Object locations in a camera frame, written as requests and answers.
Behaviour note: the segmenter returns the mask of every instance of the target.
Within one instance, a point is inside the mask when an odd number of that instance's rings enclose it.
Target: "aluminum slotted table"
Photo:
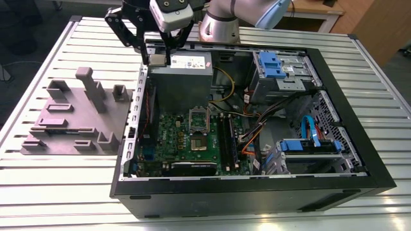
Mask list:
[[[154,33],[146,38],[156,39]],[[357,40],[346,35],[240,29],[241,43],[317,48],[397,187],[325,212],[137,220],[108,197],[114,156],[19,153],[45,104],[45,87],[69,87],[78,66],[104,88],[133,89],[140,56],[101,18],[73,17],[0,132],[0,228],[51,230],[405,230],[411,227],[411,108]],[[197,27],[189,40],[197,40]]]

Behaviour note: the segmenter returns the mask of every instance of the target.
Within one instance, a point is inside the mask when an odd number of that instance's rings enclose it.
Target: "power supply label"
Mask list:
[[[170,68],[184,69],[205,69],[205,58],[202,56],[181,56],[170,57]]]

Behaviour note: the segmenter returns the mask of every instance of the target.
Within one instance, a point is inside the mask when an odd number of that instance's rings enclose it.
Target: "wooden cabinet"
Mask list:
[[[382,66],[411,39],[411,0],[337,0],[345,14],[330,33],[354,34]]]

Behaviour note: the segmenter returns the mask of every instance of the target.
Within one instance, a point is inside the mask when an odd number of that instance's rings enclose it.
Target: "green motherboard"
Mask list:
[[[230,121],[233,135],[237,137],[242,134],[241,118],[233,116]],[[205,127],[206,124],[208,132],[192,132],[192,128]],[[216,115],[192,114],[189,120],[188,114],[161,114],[156,146],[138,148],[137,155],[140,160],[144,160],[138,163],[138,169],[144,172],[144,176],[164,176],[162,171],[169,167],[169,163],[174,162],[216,163],[216,176],[249,175],[249,160],[245,156],[238,158],[236,168],[221,165],[218,132],[221,127]]]

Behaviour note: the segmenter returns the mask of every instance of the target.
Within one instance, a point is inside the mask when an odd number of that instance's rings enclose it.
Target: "floor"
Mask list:
[[[18,61],[42,62],[70,16],[82,15],[102,17],[108,7],[110,7],[109,5],[63,2],[62,10],[55,11],[50,1],[38,0],[35,3],[43,19],[41,25],[30,28],[37,40],[37,50],[29,55],[15,56],[11,55],[0,44],[0,63],[2,65]],[[0,11],[3,11],[5,6],[1,4],[2,2],[0,2]],[[5,70],[13,76],[14,80],[9,83],[0,82],[0,128],[5,123],[38,68],[39,64],[37,63],[17,63],[5,67]],[[397,53],[382,70],[406,102],[411,103],[411,58],[405,58]]]

